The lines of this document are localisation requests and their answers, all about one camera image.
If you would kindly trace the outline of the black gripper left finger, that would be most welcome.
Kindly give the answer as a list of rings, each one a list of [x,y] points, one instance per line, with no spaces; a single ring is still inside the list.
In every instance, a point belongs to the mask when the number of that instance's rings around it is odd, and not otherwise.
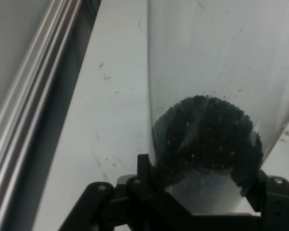
[[[138,156],[137,175],[116,186],[90,183],[59,228],[61,231],[191,231],[192,216],[172,196],[158,191],[149,176],[148,156]]]

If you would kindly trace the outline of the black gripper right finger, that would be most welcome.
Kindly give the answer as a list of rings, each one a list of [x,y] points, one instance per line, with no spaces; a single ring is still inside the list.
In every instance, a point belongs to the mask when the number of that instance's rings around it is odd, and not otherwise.
[[[254,183],[243,193],[254,212],[259,212],[257,230],[289,231],[289,181],[268,176],[260,170]]]

